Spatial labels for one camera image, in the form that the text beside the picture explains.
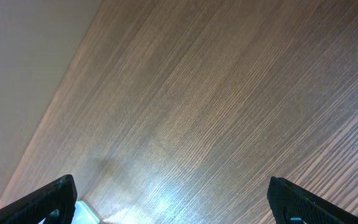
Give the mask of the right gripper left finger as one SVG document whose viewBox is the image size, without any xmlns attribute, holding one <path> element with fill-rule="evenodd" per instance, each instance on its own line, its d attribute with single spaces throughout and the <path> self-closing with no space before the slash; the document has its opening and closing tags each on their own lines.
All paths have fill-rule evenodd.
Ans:
<svg viewBox="0 0 358 224">
<path fill-rule="evenodd" d="M 77 191 L 71 174 L 64 175 L 0 209 L 0 224 L 70 224 Z"/>
</svg>

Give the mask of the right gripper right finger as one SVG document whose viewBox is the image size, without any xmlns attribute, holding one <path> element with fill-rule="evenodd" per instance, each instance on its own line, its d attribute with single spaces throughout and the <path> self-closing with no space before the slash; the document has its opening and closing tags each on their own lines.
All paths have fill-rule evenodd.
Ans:
<svg viewBox="0 0 358 224">
<path fill-rule="evenodd" d="M 271 177 L 267 199 L 277 223 L 356 223 L 358 217 L 282 177 Z"/>
</svg>

